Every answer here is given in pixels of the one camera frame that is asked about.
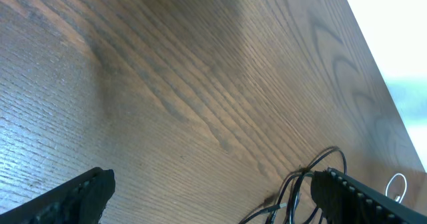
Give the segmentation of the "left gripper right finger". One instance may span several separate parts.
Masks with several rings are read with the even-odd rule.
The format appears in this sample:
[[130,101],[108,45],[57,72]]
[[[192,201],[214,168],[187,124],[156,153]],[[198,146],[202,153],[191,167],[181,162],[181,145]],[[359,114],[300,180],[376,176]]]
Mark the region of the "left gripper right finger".
[[310,189],[328,223],[426,224],[426,216],[333,168],[315,171]]

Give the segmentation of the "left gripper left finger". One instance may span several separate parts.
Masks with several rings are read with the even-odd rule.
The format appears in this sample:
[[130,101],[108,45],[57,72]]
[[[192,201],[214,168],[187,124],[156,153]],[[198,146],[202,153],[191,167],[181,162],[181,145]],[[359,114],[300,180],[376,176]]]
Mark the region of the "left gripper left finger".
[[98,223],[114,192],[114,171],[94,167],[1,214],[1,224]]

